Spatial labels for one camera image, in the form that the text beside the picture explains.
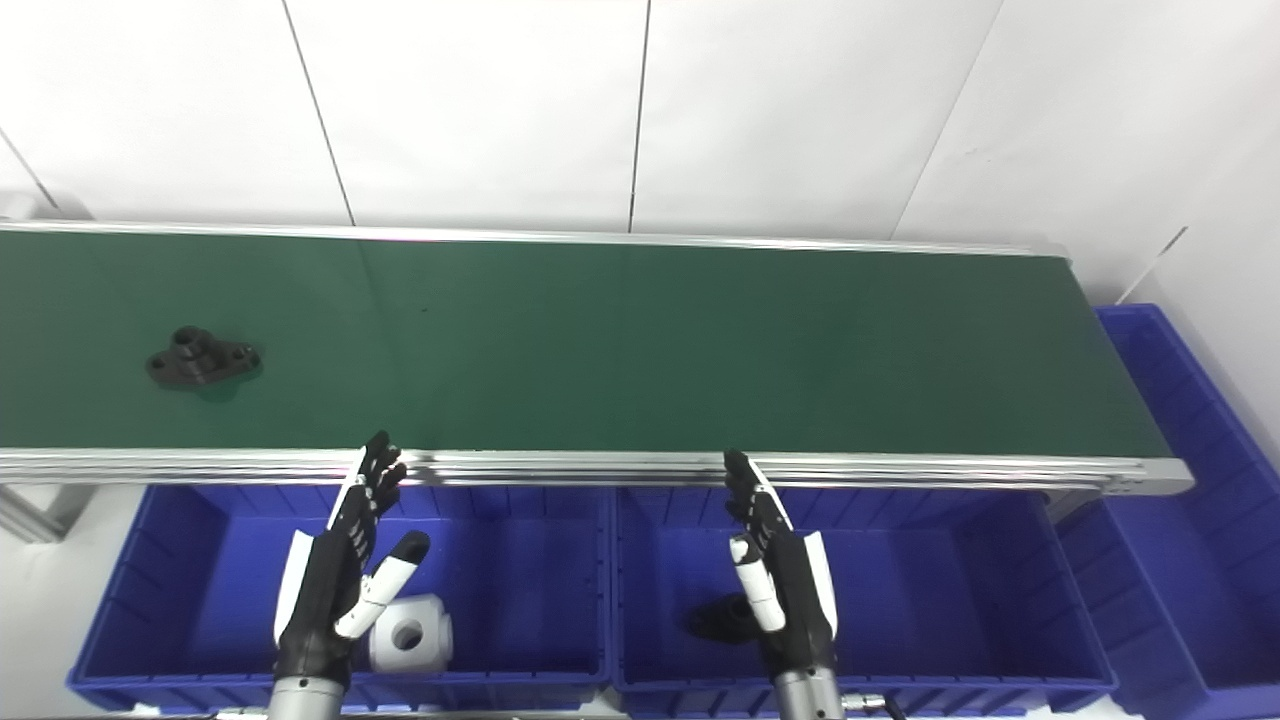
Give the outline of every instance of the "white cylindrical part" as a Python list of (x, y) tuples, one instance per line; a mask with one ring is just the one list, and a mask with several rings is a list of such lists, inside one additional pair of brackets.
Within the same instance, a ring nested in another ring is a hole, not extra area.
[(369, 635), (375, 673), (439, 673), (452, 659), (453, 621), (434, 594), (389, 603)]
[(760, 629), (765, 633), (776, 633), (787, 625), (787, 616), (778, 603), (778, 592), (773, 587), (773, 577), (764, 569), (764, 560), (739, 562), (745, 552), (739, 546), (745, 546), (744, 541), (733, 538), (730, 541), (730, 553), (733, 557), (733, 570), (737, 571), (737, 580), (742, 583), (742, 592), (751, 605), (751, 614)]

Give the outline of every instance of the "blue plastic bin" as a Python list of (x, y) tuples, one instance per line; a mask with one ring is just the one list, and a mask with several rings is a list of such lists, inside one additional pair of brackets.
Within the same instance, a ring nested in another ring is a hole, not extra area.
[[(636, 717), (777, 715), (754, 644), (684, 632), (682, 616), (740, 591), (727, 493), (618, 491), (614, 687)], [(965, 491), (782, 491), (820, 529), (840, 609), (845, 692), (888, 693), (909, 715), (1069, 711), (1115, 687), (1043, 498)]]
[[(335, 487), (147, 491), (68, 685), (127, 710), (262, 706), (289, 539), (324, 528)], [(435, 593), (454, 657), (435, 675), (374, 674), (357, 660), (360, 710), (576, 708), (612, 653), (608, 489), (406, 487), (374, 557), (408, 529), (431, 551), (402, 594)]]
[(1156, 306), (1098, 316), (1197, 480), (1060, 528), (1115, 700), (1148, 720), (1280, 716), (1280, 479)]

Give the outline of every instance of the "hole in part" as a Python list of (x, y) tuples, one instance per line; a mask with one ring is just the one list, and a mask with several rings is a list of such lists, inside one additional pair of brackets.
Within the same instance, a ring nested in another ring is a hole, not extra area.
[(396, 650), (413, 650), (422, 642), (422, 624), (417, 620), (402, 620), (392, 630), (392, 644)]

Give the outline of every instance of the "metal leg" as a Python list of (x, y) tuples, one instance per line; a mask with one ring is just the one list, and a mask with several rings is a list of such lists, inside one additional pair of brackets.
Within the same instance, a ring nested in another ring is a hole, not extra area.
[(1100, 497), (1102, 497), (1102, 492), (1097, 489), (1044, 491), (1048, 519), (1056, 525), (1065, 520), (1071, 512), (1075, 512)]
[(61, 542), (67, 527), (8, 486), (0, 486), (0, 528), (24, 542)]

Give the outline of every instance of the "white wall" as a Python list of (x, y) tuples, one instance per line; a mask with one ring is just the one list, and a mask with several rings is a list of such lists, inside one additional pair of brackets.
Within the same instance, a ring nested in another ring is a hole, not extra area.
[(0, 530), (0, 717), (68, 717), (101, 710), (65, 687), (142, 487), (99, 488), (58, 544)]
[(291, 8), (356, 223), (626, 231), (644, 0)]
[(895, 237), (1047, 237), (1116, 300), (1280, 142), (1277, 37), (1274, 0), (1006, 3)]
[[(1276, 117), (1280, 92), (1270, 100)], [(1132, 300), (1165, 309), (1280, 462), (1280, 123), (1242, 133), (1238, 150)]]
[(36, 192), (36, 183), (31, 182), (31, 176), (3, 138), (0, 138), (0, 191)]
[(3, 3), (0, 128), (105, 220), (346, 223), (284, 12)]
[(888, 237), (998, 0), (654, 0), (636, 232)]

